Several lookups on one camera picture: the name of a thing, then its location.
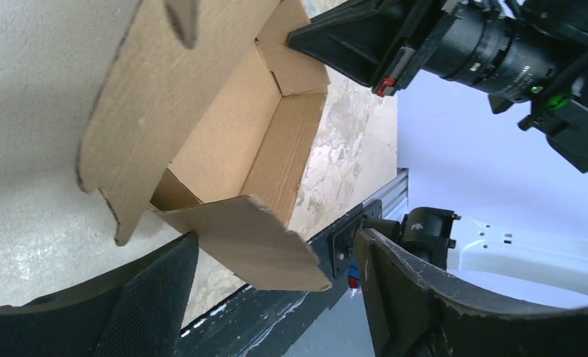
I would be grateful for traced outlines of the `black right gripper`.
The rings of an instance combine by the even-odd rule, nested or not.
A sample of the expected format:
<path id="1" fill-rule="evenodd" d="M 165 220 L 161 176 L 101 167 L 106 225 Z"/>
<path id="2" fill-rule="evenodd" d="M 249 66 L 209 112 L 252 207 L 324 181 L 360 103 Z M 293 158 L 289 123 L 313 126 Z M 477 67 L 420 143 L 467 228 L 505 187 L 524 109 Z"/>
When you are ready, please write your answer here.
<path id="1" fill-rule="evenodd" d="M 575 49 L 537 17 L 505 15 L 498 1 L 346 1 L 286 44 L 380 97 L 427 71 L 505 104 L 544 95 Z"/>

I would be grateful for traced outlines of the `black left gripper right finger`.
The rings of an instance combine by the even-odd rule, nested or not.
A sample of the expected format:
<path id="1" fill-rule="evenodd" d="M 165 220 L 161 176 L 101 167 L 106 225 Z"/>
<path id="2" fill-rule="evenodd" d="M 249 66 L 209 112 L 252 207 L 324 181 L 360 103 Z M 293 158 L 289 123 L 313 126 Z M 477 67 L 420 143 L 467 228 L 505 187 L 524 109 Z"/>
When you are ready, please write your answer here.
<path id="1" fill-rule="evenodd" d="M 354 248 L 377 356 L 588 356 L 588 307 L 488 291 L 372 229 Z"/>

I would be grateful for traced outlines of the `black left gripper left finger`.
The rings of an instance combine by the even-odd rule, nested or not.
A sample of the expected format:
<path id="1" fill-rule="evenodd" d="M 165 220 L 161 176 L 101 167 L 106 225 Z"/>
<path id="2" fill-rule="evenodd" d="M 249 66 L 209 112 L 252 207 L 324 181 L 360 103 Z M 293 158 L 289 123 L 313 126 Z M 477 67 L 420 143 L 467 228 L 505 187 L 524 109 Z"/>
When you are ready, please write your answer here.
<path id="1" fill-rule="evenodd" d="M 198 260 L 185 234 L 21 306 L 0 306 L 0 356 L 173 356 Z"/>

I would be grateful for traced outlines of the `brown cardboard box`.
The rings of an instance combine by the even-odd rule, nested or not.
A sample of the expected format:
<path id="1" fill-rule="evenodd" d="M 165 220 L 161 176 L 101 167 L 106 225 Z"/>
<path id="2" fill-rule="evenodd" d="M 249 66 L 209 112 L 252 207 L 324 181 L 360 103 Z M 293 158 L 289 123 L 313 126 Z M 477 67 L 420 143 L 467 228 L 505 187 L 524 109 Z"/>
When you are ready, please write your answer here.
<path id="1" fill-rule="evenodd" d="M 322 292 L 317 255 L 288 227 L 326 102 L 323 64 L 287 45 L 300 1 L 141 1 L 81 140 L 125 245 L 146 209 L 257 289 Z"/>

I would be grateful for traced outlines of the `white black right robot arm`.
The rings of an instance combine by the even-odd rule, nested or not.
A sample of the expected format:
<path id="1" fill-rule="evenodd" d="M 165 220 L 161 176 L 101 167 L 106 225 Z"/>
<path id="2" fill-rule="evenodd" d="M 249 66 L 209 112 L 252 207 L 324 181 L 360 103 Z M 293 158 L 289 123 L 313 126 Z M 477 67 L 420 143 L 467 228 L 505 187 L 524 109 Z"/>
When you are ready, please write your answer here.
<path id="1" fill-rule="evenodd" d="M 315 234 L 406 169 L 407 196 L 393 216 L 421 206 L 455 211 L 453 231 L 479 263 L 533 238 L 588 255 L 588 174 L 542 133 L 518 129 L 528 104 L 495 115 L 485 93 L 425 71 L 385 98 L 334 70 L 329 79 L 294 230 Z"/>

